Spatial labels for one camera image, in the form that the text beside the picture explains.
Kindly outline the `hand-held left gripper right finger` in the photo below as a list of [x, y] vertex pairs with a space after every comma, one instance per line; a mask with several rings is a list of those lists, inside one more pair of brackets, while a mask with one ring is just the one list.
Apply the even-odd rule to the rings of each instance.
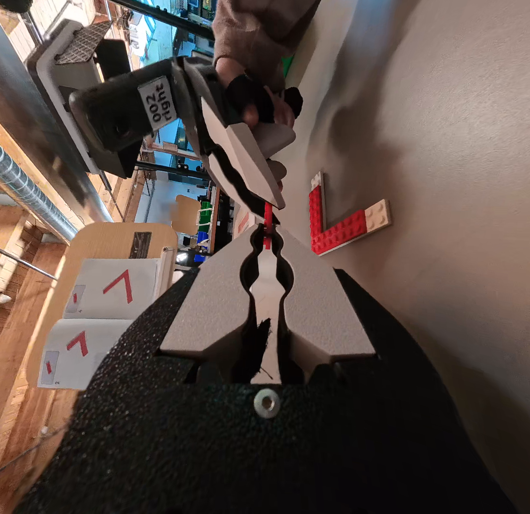
[[284, 289], [277, 336], [282, 384], [307, 382], [319, 365], [374, 357], [376, 350], [334, 268], [279, 226], [271, 245]]

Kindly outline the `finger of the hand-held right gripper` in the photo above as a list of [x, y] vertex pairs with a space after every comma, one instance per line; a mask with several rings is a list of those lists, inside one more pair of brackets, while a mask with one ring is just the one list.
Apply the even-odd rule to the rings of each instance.
[[230, 163], [242, 174], [249, 189], [272, 202], [277, 210], [285, 200], [270, 166], [245, 123], [224, 126], [208, 102], [201, 98], [202, 117], [213, 147], [222, 147]]
[[205, 147], [208, 157], [207, 171], [224, 193], [249, 212], [264, 219], [266, 202], [272, 203], [253, 192], [243, 180], [242, 174], [230, 163], [227, 153], [222, 147]]

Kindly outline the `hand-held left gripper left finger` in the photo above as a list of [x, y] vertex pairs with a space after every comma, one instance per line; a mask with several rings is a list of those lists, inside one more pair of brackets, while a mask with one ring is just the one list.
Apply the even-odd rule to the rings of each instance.
[[229, 383], [250, 383], [266, 350], [251, 286], [259, 276], [264, 228], [255, 225], [202, 263], [160, 352], [216, 365]]

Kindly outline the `red and white lego assembly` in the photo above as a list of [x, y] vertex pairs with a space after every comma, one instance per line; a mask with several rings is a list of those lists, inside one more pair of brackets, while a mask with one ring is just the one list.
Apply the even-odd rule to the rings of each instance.
[[365, 210], [358, 210], [334, 226], [327, 226], [324, 173], [311, 179], [308, 195], [311, 250], [322, 256], [380, 231], [392, 224], [390, 203], [382, 199]]

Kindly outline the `person's right forearm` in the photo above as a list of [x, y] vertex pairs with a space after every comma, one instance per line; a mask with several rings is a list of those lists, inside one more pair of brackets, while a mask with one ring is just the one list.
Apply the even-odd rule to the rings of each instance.
[[321, 0], [217, 0], [214, 63], [231, 62], [274, 93], [285, 88], [282, 59], [294, 55]]

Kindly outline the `lego instruction booklet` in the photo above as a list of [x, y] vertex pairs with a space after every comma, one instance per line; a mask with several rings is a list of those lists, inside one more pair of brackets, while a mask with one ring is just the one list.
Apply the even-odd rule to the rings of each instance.
[[84, 259], [60, 318], [48, 333], [37, 386], [87, 389], [103, 359], [157, 298], [158, 259]]

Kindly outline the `person's right hand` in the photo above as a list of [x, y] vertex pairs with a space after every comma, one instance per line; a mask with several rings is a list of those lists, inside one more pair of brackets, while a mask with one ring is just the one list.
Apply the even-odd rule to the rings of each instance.
[[[245, 68], [239, 62], [230, 58], [218, 59], [215, 68], [218, 80], [224, 88], [228, 88], [234, 80], [242, 75], [249, 78], [248, 74], [245, 73]], [[271, 100], [274, 107], [274, 123], [293, 128], [296, 119], [295, 113], [283, 99], [282, 94], [274, 92], [268, 85], [263, 84], [260, 81], [258, 81], [258, 86], [260, 91], [266, 93]], [[238, 109], [237, 111], [241, 116], [242, 121], [249, 126], [249, 128], [254, 128], [260, 122], [259, 111], [254, 103], [249, 102], [244, 108]]]

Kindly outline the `wooden workbench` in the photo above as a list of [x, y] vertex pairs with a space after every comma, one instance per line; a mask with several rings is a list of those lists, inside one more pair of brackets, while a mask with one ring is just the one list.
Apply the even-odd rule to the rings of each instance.
[[220, 189], [215, 186], [213, 187], [210, 195], [211, 215], [210, 215], [210, 226], [208, 231], [208, 252], [213, 254], [215, 251], [215, 237], [218, 221], [219, 211], [219, 200], [220, 200]]

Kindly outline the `white booklet stand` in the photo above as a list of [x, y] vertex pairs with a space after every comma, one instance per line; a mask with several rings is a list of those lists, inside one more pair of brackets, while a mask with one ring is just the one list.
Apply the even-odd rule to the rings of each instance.
[[177, 249], [165, 246], [159, 258], [154, 289], [154, 300], [165, 293], [173, 283], [173, 274], [176, 266]]

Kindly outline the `grey hanging ceiling lamp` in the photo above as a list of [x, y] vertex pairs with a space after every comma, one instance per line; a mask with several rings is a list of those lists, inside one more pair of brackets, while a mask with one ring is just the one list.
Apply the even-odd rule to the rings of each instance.
[[71, 93], [131, 72], [126, 43], [106, 38], [111, 21], [82, 26], [64, 19], [30, 54], [27, 68], [74, 158], [87, 173], [131, 178], [142, 143], [121, 152], [103, 152], [87, 141], [71, 114]]

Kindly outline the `dark steel beam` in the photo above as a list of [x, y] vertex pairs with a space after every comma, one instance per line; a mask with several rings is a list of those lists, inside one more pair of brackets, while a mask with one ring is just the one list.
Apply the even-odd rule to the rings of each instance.
[[75, 226], [113, 221], [3, 29], [1, 146]]

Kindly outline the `thin metal rod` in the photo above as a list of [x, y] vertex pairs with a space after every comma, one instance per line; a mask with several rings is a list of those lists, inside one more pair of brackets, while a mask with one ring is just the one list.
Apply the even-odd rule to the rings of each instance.
[[1, 249], [0, 253], [1, 253], [2, 256], [5, 256], [6, 258], [8, 258], [10, 260], [13, 260], [14, 262], [17, 262], [18, 264], [21, 264], [22, 266], [24, 266], [24, 267], [26, 267], [26, 268], [28, 268], [28, 269], [30, 269], [32, 271], [35, 271], [35, 272], [37, 272], [37, 273], [39, 273], [39, 274], [41, 274], [41, 275], [43, 275], [43, 276], [45, 276], [45, 277], [47, 277], [47, 278], [49, 278], [51, 280], [54, 280], [54, 281], [58, 280], [58, 278], [56, 276], [50, 274], [49, 272], [46, 272], [46, 271], [40, 269], [37, 266], [34, 266], [33, 264], [27, 262], [26, 260], [21, 259], [21, 258], [13, 255], [12, 253], [10, 253], [10, 252], [8, 252], [8, 251], [6, 251], [4, 249]]

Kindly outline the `black metal post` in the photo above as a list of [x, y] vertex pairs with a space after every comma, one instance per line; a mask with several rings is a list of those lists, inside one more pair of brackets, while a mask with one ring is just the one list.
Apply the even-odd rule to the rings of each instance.
[[161, 21], [169, 26], [184, 29], [189, 33], [193, 33], [199, 37], [214, 41], [214, 34], [210, 27], [193, 22], [189, 19], [179, 17], [175, 14], [162, 9], [159, 6], [150, 6], [139, 0], [107, 0], [122, 7], [128, 8], [131, 11], [151, 17], [157, 21]]
[[144, 162], [141, 160], [136, 160], [135, 166], [140, 170], [150, 171], [150, 172], [164, 172], [171, 173], [174, 175], [180, 175], [188, 178], [201, 179], [205, 181], [213, 181], [208, 172], [194, 172], [189, 169], [178, 168], [178, 167], [169, 167], [163, 165], [157, 165], [150, 162]]

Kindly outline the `silver ventilation duct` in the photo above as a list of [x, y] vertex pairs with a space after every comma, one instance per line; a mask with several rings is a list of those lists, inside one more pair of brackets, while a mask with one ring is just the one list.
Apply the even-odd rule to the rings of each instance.
[[29, 210], [60, 239], [67, 243], [74, 239], [78, 229], [3, 148], [1, 148], [1, 184], [7, 188], [15, 201]]

